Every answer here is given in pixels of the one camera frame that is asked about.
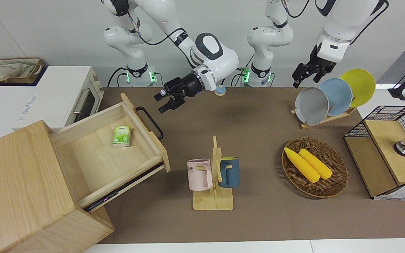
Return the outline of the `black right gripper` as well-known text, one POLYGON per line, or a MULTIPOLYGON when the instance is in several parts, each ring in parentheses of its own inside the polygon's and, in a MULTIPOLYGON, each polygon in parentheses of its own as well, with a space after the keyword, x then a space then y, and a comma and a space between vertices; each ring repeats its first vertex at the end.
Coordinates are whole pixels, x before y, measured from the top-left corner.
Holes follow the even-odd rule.
POLYGON ((167 96, 175 96, 175 98, 178 98, 170 98, 167 103, 159 107, 159 112, 164 113, 167 110, 176 110, 184 104, 183 98, 194 97, 201 91, 203 91, 201 80, 196 74, 187 74, 183 78, 176 77, 166 82, 164 91, 159 91, 159 93, 155 94, 154 99, 156 102, 159 102, 167 96))

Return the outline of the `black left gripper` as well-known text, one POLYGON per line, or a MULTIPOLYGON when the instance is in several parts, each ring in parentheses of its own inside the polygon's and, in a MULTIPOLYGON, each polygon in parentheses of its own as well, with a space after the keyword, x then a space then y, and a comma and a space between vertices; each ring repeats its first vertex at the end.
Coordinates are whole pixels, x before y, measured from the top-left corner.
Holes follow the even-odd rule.
POLYGON ((317 56, 317 53, 320 51, 321 44, 314 46, 313 50, 310 53, 310 60, 308 63, 299 63, 292 78, 294 79, 293 86, 294 88, 299 88, 302 80, 310 77, 312 74, 316 74, 314 77, 314 82, 319 83, 321 78, 326 74, 331 73, 333 68, 336 66, 335 62, 322 59, 317 56))

